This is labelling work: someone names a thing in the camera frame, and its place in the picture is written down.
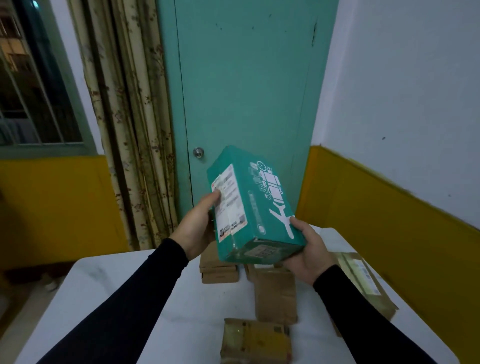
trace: door frame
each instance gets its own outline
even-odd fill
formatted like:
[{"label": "door frame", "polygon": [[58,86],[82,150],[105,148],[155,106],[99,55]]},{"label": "door frame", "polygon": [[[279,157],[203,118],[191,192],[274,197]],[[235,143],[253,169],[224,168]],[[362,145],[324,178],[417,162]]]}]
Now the door frame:
[{"label": "door frame", "polygon": [[[183,100],[183,82],[181,75],[180,48],[177,31],[177,14],[175,0],[157,0],[158,17],[162,32],[164,62],[167,73],[167,84],[170,96],[173,138],[176,153],[176,178],[178,181],[179,218],[183,218],[193,207],[192,181],[190,176],[190,151],[187,140],[187,125]],[[317,23],[312,37],[312,55],[307,73],[307,84],[303,94],[303,104],[300,111],[300,121],[297,135],[302,139],[311,140],[315,118],[320,100],[320,92],[325,75],[325,68],[332,40],[333,28],[339,0],[320,0]],[[307,146],[295,146],[292,163],[292,173],[302,178],[292,181],[293,196],[298,201],[303,175],[307,166],[310,143]]]}]

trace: floral curtain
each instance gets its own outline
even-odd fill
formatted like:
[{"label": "floral curtain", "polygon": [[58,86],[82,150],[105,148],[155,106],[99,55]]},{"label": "floral curtain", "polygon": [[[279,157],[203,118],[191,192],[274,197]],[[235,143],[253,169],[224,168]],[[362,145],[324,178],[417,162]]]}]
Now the floral curtain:
[{"label": "floral curtain", "polygon": [[175,154],[156,0],[69,0],[131,250],[177,227]]}]

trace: left hand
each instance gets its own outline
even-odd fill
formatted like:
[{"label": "left hand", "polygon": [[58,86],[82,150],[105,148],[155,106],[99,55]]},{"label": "left hand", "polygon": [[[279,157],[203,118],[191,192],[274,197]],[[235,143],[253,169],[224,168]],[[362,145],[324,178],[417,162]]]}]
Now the left hand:
[{"label": "left hand", "polygon": [[213,222],[208,217],[208,211],[220,196],[219,190],[204,196],[170,236],[170,239],[175,240],[183,248],[189,261],[203,253],[210,242],[215,240]]}]

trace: table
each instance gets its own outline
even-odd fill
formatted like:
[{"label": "table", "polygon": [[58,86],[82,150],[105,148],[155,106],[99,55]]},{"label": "table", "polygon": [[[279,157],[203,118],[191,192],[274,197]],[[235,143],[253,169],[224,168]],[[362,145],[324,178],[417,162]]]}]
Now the table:
[{"label": "table", "polygon": [[[323,237],[328,250],[354,252],[335,229],[314,229]],[[120,287],[151,253],[140,251],[79,260],[42,316],[16,364],[36,363]],[[238,283],[205,285],[198,266],[199,258],[183,271],[138,363],[220,363],[224,318],[255,319],[253,284],[247,281],[242,267]],[[393,324],[438,364],[459,363],[422,319],[373,272],[399,308]],[[299,323],[291,327],[294,363],[355,363],[344,340],[336,336],[317,293],[297,281],[297,298]]]}]

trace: door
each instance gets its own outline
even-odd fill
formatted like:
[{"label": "door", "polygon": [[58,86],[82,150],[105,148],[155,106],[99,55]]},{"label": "door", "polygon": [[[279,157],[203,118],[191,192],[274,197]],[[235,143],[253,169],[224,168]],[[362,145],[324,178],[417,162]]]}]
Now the door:
[{"label": "door", "polygon": [[294,157],[308,154],[315,119],[301,125],[320,2],[175,1],[194,204],[210,192],[206,170],[234,145],[276,168],[295,211],[305,165],[298,173]]}]

